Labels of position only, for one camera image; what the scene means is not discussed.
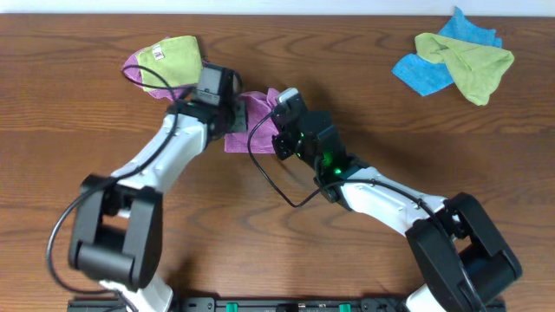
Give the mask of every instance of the pink cloth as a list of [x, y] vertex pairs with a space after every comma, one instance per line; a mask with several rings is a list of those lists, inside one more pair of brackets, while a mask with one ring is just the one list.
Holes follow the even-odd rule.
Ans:
[[[131, 56], [129, 56], [129, 58], [127, 59], [127, 61], [125, 61], [125, 63], [123, 64], [123, 66], [121, 68], [125, 68], [127, 65], [139, 65], [139, 63], [137, 62], [137, 55], [144, 50], [140, 49], [139, 51], [131, 54]], [[142, 76], [140, 75], [140, 69], [138, 68], [129, 68], [125, 71], [124, 73], [125, 75], [127, 75], [129, 78], [133, 79], [134, 81], [140, 82], [142, 83]], [[175, 96], [180, 97], [181, 93], [183, 92], [185, 88], [180, 88], [180, 89], [176, 89], [174, 90], [175, 92]], [[160, 89], [160, 90], [153, 90], [148, 92], [154, 99], [163, 99], [163, 98], [167, 98], [168, 100], [172, 101], [172, 96], [170, 94], [169, 91], [164, 90], [164, 89]]]
[[[239, 96], [240, 100], [245, 101], [247, 112], [247, 131], [245, 133], [229, 133], [225, 135], [225, 151], [228, 153], [248, 153], [246, 141], [251, 130], [261, 121], [276, 105], [276, 97], [279, 91], [269, 89], [268, 94], [258, 91], [245, 92]], [[271, 136], [277, 135], [278, 129], [274, 123], [268, 119], [251, 140], [251, 150], [253, 153], [274, 153], [271, 144]]]

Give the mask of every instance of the microfiber towel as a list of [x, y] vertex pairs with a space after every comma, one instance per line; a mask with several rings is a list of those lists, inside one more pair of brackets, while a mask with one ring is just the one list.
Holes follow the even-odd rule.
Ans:
[[[136, 57], [139, 65], [152, 69], [172, 87], [199, 82], [202, 59], [197, 38], [194, 36], [164, 39], [143, 49]], [[165, 87], [156, 76], [143, 70], [140, 73], [143, 83]], [[153, 90], [147, 87], [143, 89], [147, 92]]]
[[[247, 112], [247, 132], [245, 133], [228, 133], [225, 135], [225, 151], [228, 153], [248, 153], [246, 141], [249, 137], [251, 129], [254, 128], [271, 110], [277, 105], [276, 98], [279, 91], [269, 89], [268, 94], [261, 92], [245, 92], [239, 96], [239, 100], [245, 101]], [[253, 153], [274, 153], [271, 144], [271, 136], [278, 135], [278, 129], [271, 120], [267, 120], [257, 132], [254, 133], [251, 140], [251, 150]]]
[[[439, 35], [497, 48], [503, 43], [495, 37], [495, 29], [482, 29], [470, 23], [457, 7]], [[405, 55], [393, 67], [392, 73], [421, 96], [435, 93], [454, 82], [445, 64], [426, 62], [416, 54]]]
[[424, 33], [415, 38], [418, 56], [428, 62], [445, 63], [462, 94], [476, 105], [486, 105], [501, 76], [513, 64], [505, 49], [463, 42]]
[[[133, 53], [131, 56], [129, 56], [129, 58], [125, 61], [125, 63], [123, 64], [123, 66], [121, 68], [125, 68], [127, 65], [139, 65], [139, 62], [137, 61], [137, 55], [142, 52], [144, 49], [140, 49], [137, 52]], [[142, 74], [140, 72], [140, 69], [138, 68], [129, 68], [126, 69], [125, 71], [125, 75], [127, 75], [129, 78], [131, 78], [134, 81], [140, 82], [142, 83]], [[183, 90], [193, 87], [193, 84], [190, 85], [184, 85], [184, 86], [179, 86], [181, 87], [181, 89], [176, 90], [176, 95], [180, 96], [180, 93], [183, 92]], [[163, 98], [167, 98], [168, 100], [172, 100], [172, 96], [170, 95], [170, 92], [165, 90], [165, 89], [154, 89], [152, 91], [148, 91], [148, 93], [155, 99], [163, 99]]]

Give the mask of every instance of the green cloth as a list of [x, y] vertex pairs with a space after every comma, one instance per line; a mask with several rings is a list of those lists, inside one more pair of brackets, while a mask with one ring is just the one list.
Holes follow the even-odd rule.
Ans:
[[[160, 60], [155, 60], [153, 54], [153, 47], [157, 44], [164, 54]], [[199, 82], [202, 70], [199, 45], [194, 36], [169, 38], [145, 48], [137, 55], [137, 63], [161, 75], [172, 87]], [[144, 70], [140, 71], [140, 76], [144, 84], [165, 87], [158, 78]], [[153, 91], [146, 87], [143, 90]]]
[[486, 105], [501, 76], [513, 64], [513, 53], [424, 33], [415, 38], [416, 51], [424, 60], [445, 63], [462, 94], [476, 105]]

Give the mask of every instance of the blue cloth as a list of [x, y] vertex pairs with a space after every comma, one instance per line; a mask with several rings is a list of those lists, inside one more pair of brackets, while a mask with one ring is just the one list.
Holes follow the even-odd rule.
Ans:
[[[470, 23], [457, 7], [438, 35], [497, 48], [503, 44], [500, 38], [495, 37], [495, 29], [482, 29]], [[453, 83], [445, 64], [424, 61], [416, 54], [405, 55], [391, 72], [421, 96], [440, 91]]]

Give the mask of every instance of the wooden table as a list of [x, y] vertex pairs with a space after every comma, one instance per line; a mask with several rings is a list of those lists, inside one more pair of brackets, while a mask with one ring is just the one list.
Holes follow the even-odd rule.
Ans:
[[[420, 97], [391, 74], [414, 37], [448, 17], [0, 16], [0, 311], [64, 311], [49, 278], [54, 222], [91, 172], [110, 174], [153, 136], [167, 102], [121, 77], [135, 50], [202, 38], [211, 62], [247, 90], [296, 87], [330, 110], [350, 152], [390, 178], [451, 197], [472, 193], [524, 267], [511, 311], [555, 309], [555, 20], [472, 18], [498, 30], [516, 62], [486, 107], [455, 86]], [[318, 197], [291, 209], [246, 154], [223, 140], [194, 159], [165, 199], [159, 273], [180, 294], [408, 295], [422, 285], [405, 238]], [[260, 163], [295, 201], [314, 189], [297, 159]], [[68, 269], [73, 219], [55, 264]]]

